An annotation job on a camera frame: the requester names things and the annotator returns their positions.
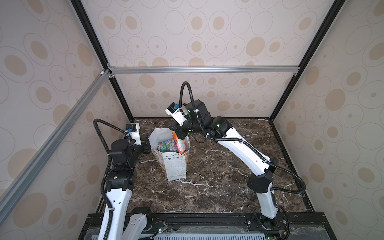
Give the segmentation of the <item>orange Fox's candy bag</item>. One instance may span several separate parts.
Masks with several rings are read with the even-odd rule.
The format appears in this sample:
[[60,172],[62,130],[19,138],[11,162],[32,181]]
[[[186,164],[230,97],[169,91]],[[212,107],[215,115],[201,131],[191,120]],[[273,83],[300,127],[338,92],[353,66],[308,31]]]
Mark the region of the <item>orange Fox's candy bag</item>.
[[172,131],[172,134],[173,134],[173,139],[175,140],[175,143],[177,145],[179,154],[181,155],[185,154],[188,150],[185,140],[179,139],[176,132],[174,131]]

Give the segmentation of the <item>Fox's mint blossom candy bag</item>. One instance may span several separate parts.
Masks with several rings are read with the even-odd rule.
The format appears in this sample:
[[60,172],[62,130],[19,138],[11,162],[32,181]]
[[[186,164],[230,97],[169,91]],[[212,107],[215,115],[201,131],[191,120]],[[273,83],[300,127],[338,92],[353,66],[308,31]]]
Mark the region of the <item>Fox's mint blossom candy bag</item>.
[[157,151],[160,151],[161,153],[177,153],[179,149],[175,139],[170,139],[159,142],[157,145]]

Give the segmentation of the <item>white paper bag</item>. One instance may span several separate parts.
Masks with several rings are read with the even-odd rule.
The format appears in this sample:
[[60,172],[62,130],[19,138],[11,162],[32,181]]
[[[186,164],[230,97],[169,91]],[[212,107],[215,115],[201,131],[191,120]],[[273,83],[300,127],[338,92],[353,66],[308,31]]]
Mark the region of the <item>white paper bag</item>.
[[186,137],[184,140],[187,144],[187,152],[183,155],[177,153],[161,153],[157,151],[159,142],[173,139],[172,131],[169,129],[155,129],[151,133],[149,140],[151,151],[156,160],[166,173],[168,181],[184,179],[187,176],[187,163],[190,151],[190,140]]

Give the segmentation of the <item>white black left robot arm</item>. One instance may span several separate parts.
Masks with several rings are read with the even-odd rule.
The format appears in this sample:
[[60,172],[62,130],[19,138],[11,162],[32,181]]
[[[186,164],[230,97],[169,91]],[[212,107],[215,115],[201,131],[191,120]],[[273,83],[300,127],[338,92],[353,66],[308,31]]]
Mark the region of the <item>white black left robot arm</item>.
[[136,165],[142,154],[149,154],[148,136],[141,143],[128,137],[107,148],[108,166],[101,185],[106,208],[98,236],[99,240],[138,240],[151,224],[149,208],[134,210],[126,222],[127,209],[137,178]]

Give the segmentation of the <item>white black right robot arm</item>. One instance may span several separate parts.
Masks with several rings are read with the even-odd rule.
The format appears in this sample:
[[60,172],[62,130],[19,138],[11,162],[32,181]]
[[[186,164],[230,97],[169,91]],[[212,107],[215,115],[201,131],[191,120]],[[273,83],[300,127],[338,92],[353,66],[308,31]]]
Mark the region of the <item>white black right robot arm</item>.
[[196,110],[193,109],[192,103],[189,103],[184,111],[176,103],[171,103],[166,113],[175,122],[169,129],[180,139],[185,139],[192,133],[202,134],[236,155],[252,172],[247,185],[257,194],[262,216],[270,220],[275,219],[278,207],[272,190],[275,167],[272,166],[271,158],[253,148],[226,119],[211,117],[203,102],[196,100],[195,105]]

